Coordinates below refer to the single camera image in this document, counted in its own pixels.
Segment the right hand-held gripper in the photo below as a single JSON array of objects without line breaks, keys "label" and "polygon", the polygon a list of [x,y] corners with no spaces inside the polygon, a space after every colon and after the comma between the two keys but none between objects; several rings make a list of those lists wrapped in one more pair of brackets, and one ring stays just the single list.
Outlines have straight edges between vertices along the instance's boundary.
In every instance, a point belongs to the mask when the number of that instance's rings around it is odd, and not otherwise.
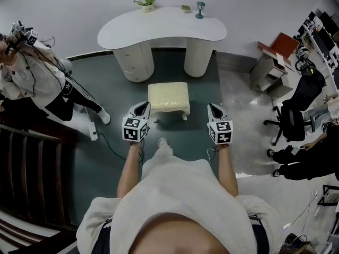
[{"label": "right hand-held gripper", "polygon": [[229,119],[226,110],[217,104],[207,105],[209,136],[215,145],[231,144],[233,141],[233,121]]}]

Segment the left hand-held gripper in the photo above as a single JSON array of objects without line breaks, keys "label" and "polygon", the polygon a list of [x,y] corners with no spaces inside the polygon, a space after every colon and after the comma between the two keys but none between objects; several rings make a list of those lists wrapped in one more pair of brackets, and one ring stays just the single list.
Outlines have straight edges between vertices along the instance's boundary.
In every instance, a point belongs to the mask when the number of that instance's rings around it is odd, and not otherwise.
[{"label": "left hand-held gripper", "polygon": [[151,103],[140,102],[132,106],[122,120],[122,138],[129,142],[142,141],[149,131]]}]

